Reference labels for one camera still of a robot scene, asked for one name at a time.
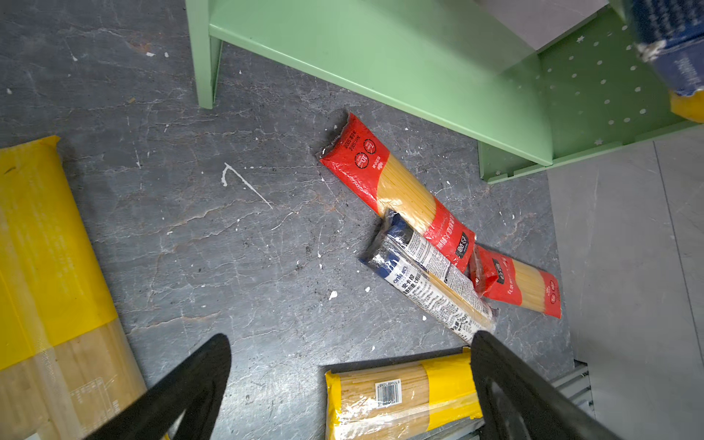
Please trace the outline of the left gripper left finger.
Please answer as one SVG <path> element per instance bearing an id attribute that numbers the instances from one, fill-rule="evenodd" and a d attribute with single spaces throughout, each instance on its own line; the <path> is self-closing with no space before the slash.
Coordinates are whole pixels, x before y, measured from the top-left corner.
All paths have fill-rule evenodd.
<path id="1" fill-rule="evenodd" d="M 90 439 L 209 439 L 227 388 L 231 347 L 213 335 L 135 403 L 89 434 Z"/>

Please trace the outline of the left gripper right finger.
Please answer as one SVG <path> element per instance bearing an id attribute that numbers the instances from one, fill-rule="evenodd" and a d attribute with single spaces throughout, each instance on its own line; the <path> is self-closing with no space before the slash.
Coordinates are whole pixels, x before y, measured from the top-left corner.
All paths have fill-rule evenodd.
<path id="1" fill-rule="evenodd" d="M 471 370 L 484 426 L 481 439 L 616 439 L 494 335 L 476 333 Z"/>

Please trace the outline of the large yellow spaghetti bag front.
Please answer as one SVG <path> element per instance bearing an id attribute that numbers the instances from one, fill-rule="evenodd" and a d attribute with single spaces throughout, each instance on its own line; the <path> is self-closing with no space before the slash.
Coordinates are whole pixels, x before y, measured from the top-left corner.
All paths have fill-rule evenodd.
<path id="1" fill-rule="evenodd" d="M 386 367 L 326 372 L 327 439 L 409 439 L 482 418 L 471 350 Z"/>

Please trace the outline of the yellow spaghetti bag with lettering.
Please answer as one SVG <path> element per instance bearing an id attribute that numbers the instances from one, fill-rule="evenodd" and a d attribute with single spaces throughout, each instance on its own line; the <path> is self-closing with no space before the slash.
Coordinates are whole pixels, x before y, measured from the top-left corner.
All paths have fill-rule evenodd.
<path id="1" fill-rule="evenodd" d="M 694 95 L 679 95 L 669 92 L 670 111 L 682 118 L 698 124 L 704 123 L 704 91 L 698 90 Z"/>

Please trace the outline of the blue Barilla spaghetti box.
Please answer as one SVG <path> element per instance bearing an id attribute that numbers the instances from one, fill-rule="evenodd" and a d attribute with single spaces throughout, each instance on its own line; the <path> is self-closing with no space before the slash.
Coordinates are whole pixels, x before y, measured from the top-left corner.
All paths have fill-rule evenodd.
<path id="1" fill-rule="evenodd" d="M 703 2 L 634 0 L 624 3 L 643 62 L 681 96 L 703 89 Z"/>

